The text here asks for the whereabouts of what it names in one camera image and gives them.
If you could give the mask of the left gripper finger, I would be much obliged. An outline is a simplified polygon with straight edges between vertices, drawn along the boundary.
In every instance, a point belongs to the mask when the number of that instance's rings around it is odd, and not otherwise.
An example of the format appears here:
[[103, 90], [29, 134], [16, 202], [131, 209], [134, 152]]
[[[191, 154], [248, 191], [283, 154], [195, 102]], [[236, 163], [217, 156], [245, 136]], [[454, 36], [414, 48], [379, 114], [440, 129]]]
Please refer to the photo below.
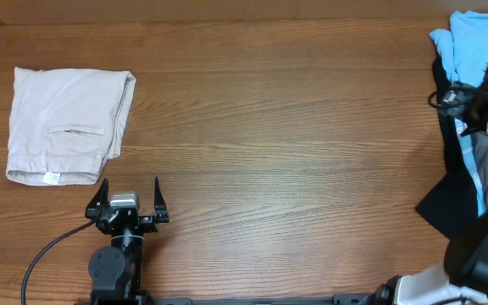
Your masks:
[[108, 188], [109, 183], [108, 179], [104, 179], [97, 193], [94, 195], [92, 200], [87, 204], [88, 208], [97, 208], [98, 206], [102, 206], [108, 203]]
[[166, 212], [166, 203], [160, 190], [158, 177], [155, 178], [154, 185], [154, 209], [156, 212]]

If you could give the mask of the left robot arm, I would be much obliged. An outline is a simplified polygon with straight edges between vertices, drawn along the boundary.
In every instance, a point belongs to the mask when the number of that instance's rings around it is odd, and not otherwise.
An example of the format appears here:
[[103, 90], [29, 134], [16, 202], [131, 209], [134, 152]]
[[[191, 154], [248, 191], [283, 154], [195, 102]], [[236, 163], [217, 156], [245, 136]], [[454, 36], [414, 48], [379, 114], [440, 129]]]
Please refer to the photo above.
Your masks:
[[133, 192], [108, 194], [104, 180], [86, 205], [85, 216], [104, 234], [110, 245], [96, 250], [89, 261], [92, 280], [91, 304], [153, 304], [141, 288], [144, 235], [168, 223], [169, 213], [159, 183], [154, 184], [154, 214], [140, 215], [138, 195]]

